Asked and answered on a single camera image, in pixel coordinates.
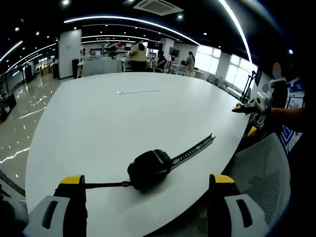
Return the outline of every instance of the robotic hand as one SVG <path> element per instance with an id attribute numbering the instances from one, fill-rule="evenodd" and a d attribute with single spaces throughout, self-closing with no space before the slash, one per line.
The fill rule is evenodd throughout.
<path id="1" fill-rule="evenodd" d="M 264 127 L 264 122 L 267 117 L 267 114 L 271 110 L 272 104 L 272 95 L 270 92 L 257 92 L 257 95 L 254 99 L 249 101 L 249 103 L 244 105 L 237 105 L 235 108 L 232 109 L 235 113 L 256 113 L 260 114 L 259 119 L 255 122 L 252 126 L 251 130 L 249 131 L 247 137 L 254 136 L 258 130 Z"/>

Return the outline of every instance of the ceiling light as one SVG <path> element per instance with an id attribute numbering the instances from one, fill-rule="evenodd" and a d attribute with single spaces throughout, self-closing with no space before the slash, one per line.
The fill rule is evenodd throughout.
<path id="1" fill-rule="evenodd" d="M 248 43 L 247 43 L 247 40 L 246 40 L 246 37 L 245 37 L 245 34 L 243 33 L 242 31 L 242 28 L 240 26 L 240 23 L 239 21 L 237 20 L 235 14 L 233 13 L 233 11 L 231 10 L 231 8 L 228 6 L 228 4 L 225 2 L 225 0 L 218 0 L 221 5 L 223 5 L 223 7 L 225 8 L 225 10 L 227 11 L 227 13 L 229 14 L 229 16 L 231 17 L 231 19 L 233 20 L 234 24 L 236 25 L 237 27 L 237 30 L 241 36 L 241 39 L 243 41 L 243 44 L 245 45 L 245 48 L 246 48 L 246 51 L 247 51 L 247 54 L 248 54 L 248 59 L 249 59 L 249 62 L 252 63 L 252 59 L 251 59 L 251 54 L 250 54 L 250 50 L 249 50 L 249 46 L 248 46 Z"/>
<path id="2" fill-rule="evenodd" d="M 35 59 L 35 58 L 37 58 L 37 57 L 40 57 L 40 56 L 42 56 L 42 54 L 39 54 L 38 56 L 35 56 L 34 58 L 31 58 L 30 60 L 28 60 L 28 61 L 26 61 L 25 63 L 23 63 L 23 65 L 26 64 L 26 63 L 28 63 L 28 62 L 30 62 L 30 61 L 32 61 L 33 59 Z"/>
<path id="3" fill-rule="evenodd" d="M 87 41 L 87 42 L 81 42 L 81 44 L 82 43 L 95 43 L 95 42 L 109 42 L 109 41 L 111 41 L 111 42 L 117 42 L 117 40 L 94 40 L 94 41 Z M 129 40 L 121 40 L 122 42 L 128 42 L 128 43 L 135 43 L 135 41 L 129 41 Z"/>
<path id="4" fill-rule="evenodd" d="M 129 21 L 137 21 L 137 22 L 141 22 L 144 24 L 148 24 L 148 25 L 152 25 L 152 26 L 156 26 L 159 28 L 162 28 L 164 30 L 170 31 L 172 33 L 175 33 L 183 38 L 186 38 L 187 40 L 190 40 L 191 42 L 200 45 L 198 42 L 196 42 L 195 40 L 193 40 L 192 38 L 183 35 L 180 32 L 177 32 L 173 29 L 170 29 L 168 27 L 156 24 L 154 22 L 150 22 L 150 21 L 144 21 L 144 20 L 140 20 L 140 19 L 136 19 L 136 18 L 130 18 L 130 17 L 124 17 L 124 16 L 86 16 L 86 17 L 80 17 L 80 18 L 74 18 L 74 19 L 70 19 L 70 20 L 66 20 L 64 21 L 64 23 L 70 23 L 70 22 L 75 22 L 75 21 L 82 21 L 82 20 L 91 20 L 91 19 L 120 19 L 120 20 L 129 20 Z"/>
<path id="5" fill-rule="evenodd" d="M 158 42 L 158 43 L 161 43 L 160 41 L 155 41 L 155 40 L 152 40 L 152 39 L 148 39 L 148 38 L 143 38 L 143 37 L 135 37 L 135 36 L 126 36 L 126 35 L 99 35 L 99 36 L 84 36 L 84 37 L 81 37 L 82 39 L 85 39 L 85 38 L 94 38 L 94 37 L 126 37 L 126 38 L 135 38 L 135 39 L 140 39 L 140 40 L 146 40 L 146 41 L 153 41 L 153 42 Z"/>
<path id="6" fill-rule="evenodd" d="M 5 53 L 5 54 L 0 58 L 0 62 L 1 62 L 10 52 L 12 52 L 17 46 L 19 46 L 21 43 L 23 43 L 23 41 L 18 42 L 18 43 L 15 44 L 11 49 L 9 49 L 8 52 Z"/>
<path id="7" fill-rule="evenodd" d="M 51 45 L 49 45 L 49 46 L 46 46 L 46 47 L 41 48 L 41 49 L 38 49 L 38 50 L 36 50 L 36 51 L 33 52 L 33 53 L 30 53 L 29 55 L 25 56 L 24 58 L 22 58 L 21 60 L 17 61 L 15 64 L 13 64 L 11 68 L 13 68 L 15 65 L 17 65 L 18 63 L 20 63 L 20 62 L 23 61 L 24 59 L 30 57 L 31 55 L 33 55 L 33 54 L 35 54 L 35 53 L 37 53 L 37 52 L 39 52 L 39 51 L 41 51 L 41 50 L 43 50 L 43 49 L 49 48 L 49 47 L 51 47 L 51 46 L 53 46 L 53 45 L 56 45 L 56 43 L 53 43 L 53 44 L 51 44 Z"/>

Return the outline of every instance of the oval table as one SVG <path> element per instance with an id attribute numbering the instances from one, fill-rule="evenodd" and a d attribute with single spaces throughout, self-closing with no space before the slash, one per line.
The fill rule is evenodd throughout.
<path id="1" fill-rule="evenodd" d="M 87 236 L 140 237 L 175 219 L 208 189 L 234 154 L 249 117 L 237 99 L 204 80 L 170 74 L 117 73 L 64 82 L 36 128 L 26 167 L 30 212 L 67 176 L 86 183 L 128 180 L 140 154 L 171 158 L 210 133 L 213 144 L 171 171 L 156 188 L 86 191 Z"/>

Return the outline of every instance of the glossy floor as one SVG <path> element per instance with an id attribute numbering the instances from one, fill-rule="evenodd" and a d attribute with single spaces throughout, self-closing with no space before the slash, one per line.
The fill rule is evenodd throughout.
<path id="1" fill-rule="evenodd" d="M 37 76 L 17 88 L 14 91 L 17 105 L 0 124 L 0 170 L 22 189 L 25 189 L 26 162 L 36 126 L 50 98 L 64 81 L 53 79 L 50 74 Z M 1 179 L 0 184 L 9 195 L 25 199 Z"/>

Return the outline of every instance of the black ceiling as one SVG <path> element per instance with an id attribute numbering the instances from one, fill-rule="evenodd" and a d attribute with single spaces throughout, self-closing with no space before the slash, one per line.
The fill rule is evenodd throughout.
<path id="1" fill-rule="evenodd" d="M 145 11 L 133 9 L 140 0 L 130 2 L 129 0 L 70 0 L 67 6 L 62 4 L 62 0 L 16 0 L 4 3 L 1 2 L 2 13 L 0 16 L 0 56 L 11 48 L 19 40 L 23 40 L 21 47 L 18 47 L 5 60 L 0 63 L 0 73 L 7 70 L 8 65 L 12 65 L 20 59 L 20 56 L 35 51 L 35 47 L 42 48 L 54 43 L 55 38 L 61 32 L 72 30 L 74 27 L 82 29 L 82 36 L 100 35 L 126 35 L 150 38 L 159 40 L 163 34 L 167 34 L 183 43 L 194 44 L 174 33 L 162 30 L 150 25 L 126 20 L 85 20 L 69 24 L 63 22 L 67 19 L 91 16 L 91 15 L 116 15 L 138 18 L 146 21 L 177 30 L 187 35 L 195 41 L 218 47 L 228 53 L 234 53 L 247 59 L 246 50 L 241 37 L 233 24 L 231 18 L 219 3 L 218 0 L 168 0 L 168 2 L 182 8 L 183 19 L 178 19 L 178 13 L 159 16 Z M 250 52 L 255 64 L 263 65 L 263 71 L 268 74 L 272 72 L 272 64 L 275 61 L 289 60 L 288 50 L 292 45 L 291 33 L 288 33 L 293 20 L 288 17 L 287 6 L 275 6 L 270 1 L 261 1 L 263 5 L 274 16 L 282 29 L 282 34 L 278 32 L 269 22 L 247 4 L 248 0 L 226 0 L 236 17 L 247 38 Z M 102 24 L 98 26 L 84 27 L 83 25 Z M 51 52 L 49 48 L 43 51 L 44 54 Z"/>

